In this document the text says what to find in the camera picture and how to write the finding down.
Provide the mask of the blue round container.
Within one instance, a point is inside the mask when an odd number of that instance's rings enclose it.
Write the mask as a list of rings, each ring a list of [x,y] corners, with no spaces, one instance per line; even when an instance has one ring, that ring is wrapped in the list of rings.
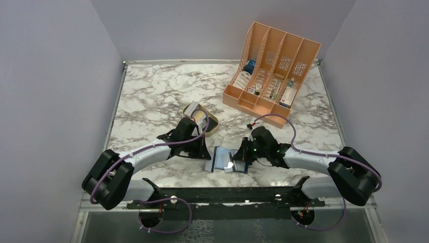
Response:
[[[253,60],[253,59],[248,60],[247,63],[243,67],[243,71],[252,75],[254,68],[255,68],[255,64],[256,64],[255,60]]]

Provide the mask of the small items in organizer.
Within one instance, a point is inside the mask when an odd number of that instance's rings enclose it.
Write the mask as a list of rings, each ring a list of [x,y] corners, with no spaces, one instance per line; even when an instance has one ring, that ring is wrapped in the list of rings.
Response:
[[[260,95],[261,91],[262,91],[263,85],[260,83],[255,83],[253,86],[247,88],[247,91],[249,93],[255,94],[257,96]]]

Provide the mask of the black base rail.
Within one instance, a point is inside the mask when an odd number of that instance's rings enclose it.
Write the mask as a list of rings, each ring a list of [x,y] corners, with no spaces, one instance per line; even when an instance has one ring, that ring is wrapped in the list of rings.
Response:
[[[189,215],[201,220],[291,219],[291,210],[323,207],[325,202],[307,199],[294,186],[159,188],[149,202],[133,201],[127,209],[163,220]]]

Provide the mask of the blue leather card holder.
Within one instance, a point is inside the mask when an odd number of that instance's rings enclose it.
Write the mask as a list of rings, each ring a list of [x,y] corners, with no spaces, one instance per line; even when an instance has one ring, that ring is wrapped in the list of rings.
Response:
[[[211,154],[211,160],[205,164],[205,171],[214,172],[215,169],[225,173],[237,172],[247,174],[249,164],[243,161],[233,160],[237,149],[215,146]]]

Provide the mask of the credit cards in tray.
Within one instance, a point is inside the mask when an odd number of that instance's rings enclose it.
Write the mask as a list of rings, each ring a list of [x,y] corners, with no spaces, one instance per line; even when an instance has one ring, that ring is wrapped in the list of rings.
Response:
[[[188,106],[185,107],[183,115],[187,118],[194,119],[195,121],[201,119],[202,117],[206,117],[202,106],[195,101],[192,101]]]

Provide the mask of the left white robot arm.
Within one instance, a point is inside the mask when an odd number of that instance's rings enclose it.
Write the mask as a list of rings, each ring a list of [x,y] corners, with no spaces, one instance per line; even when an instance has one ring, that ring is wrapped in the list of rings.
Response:
[[[169,132],[159,135],[148,145],[125,153],[107,149],[101,153],[81,187],[90,195],[92,204],[111,210],[122,201],[140,200],[147,208],[158,204],[159,194],[150,182],[132,181],[132,176],[155,163],[187,153],[193,159],[211,159],[205,133],[191,118],[182,118]]]

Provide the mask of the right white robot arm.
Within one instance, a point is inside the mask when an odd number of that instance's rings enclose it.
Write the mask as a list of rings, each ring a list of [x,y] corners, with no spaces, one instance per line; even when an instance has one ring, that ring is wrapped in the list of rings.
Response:
[[[251,164],[265,158],[272,166],[285,169],[305,169],[322,173],[323,177],[306,179],[292,192],[292,200],[304,206],[318,197],[343,197],[363,206],[379,189],[380,173],[355,149],[345,146],[340,151],[294,149],[279,143],[265,127],[252,130],[244,137],[232,160]]]

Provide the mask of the orange desk organizer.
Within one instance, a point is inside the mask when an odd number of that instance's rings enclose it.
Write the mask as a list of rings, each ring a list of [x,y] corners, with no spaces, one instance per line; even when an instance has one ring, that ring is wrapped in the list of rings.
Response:
[[[223,103],[254,117],[263,115],[264,121],[282,128],[320,47],[320,43],[307,38],[258,22],[252,23],[246,34],[238,70],[223,91]],[[250,59],[256,64],[245,90],[233,86]],[[295,78],[292,87],[297,89],[297,94],[292,105],[286,106],[280,103],[280,99],[291,78]],[[263,85],[259,96],[247,91],[255,83]]]

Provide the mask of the tan oval tray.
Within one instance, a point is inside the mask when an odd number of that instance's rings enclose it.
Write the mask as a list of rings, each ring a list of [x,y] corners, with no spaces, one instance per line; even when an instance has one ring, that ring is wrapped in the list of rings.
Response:
[[[205,133],[208,137],[213,135],[218,129],[218,118],[196,101],[192,101],[185,106],[182,110],[182,114],[196,122],[199,132],[204,131],[204,129],[208,127]]]

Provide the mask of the white red box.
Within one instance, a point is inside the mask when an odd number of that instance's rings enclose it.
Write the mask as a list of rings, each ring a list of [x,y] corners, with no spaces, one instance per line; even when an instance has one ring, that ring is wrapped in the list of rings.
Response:
[[[286,87],[281,99],[280,99],[280,103],[286,106],[291,106],[294,98],[297,94],[297,89],[293,88],[293,87]]]

